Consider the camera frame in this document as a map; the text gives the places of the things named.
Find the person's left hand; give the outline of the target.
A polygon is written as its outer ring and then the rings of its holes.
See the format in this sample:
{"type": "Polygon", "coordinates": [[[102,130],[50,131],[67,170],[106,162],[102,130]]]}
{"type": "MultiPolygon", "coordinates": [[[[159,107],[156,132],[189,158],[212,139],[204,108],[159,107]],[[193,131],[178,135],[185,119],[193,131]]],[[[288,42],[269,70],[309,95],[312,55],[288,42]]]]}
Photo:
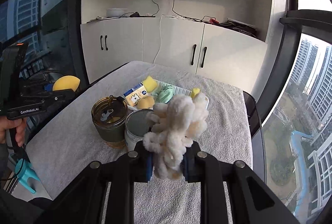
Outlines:
{"type": "Polygon", "coordinates": [[[0,118],[0,143],[6,142],[6,131],[16,129],[16,142],[18,146],[22,146],[25,141],[26,119],[8,120],[6,116],[0,118]]]}

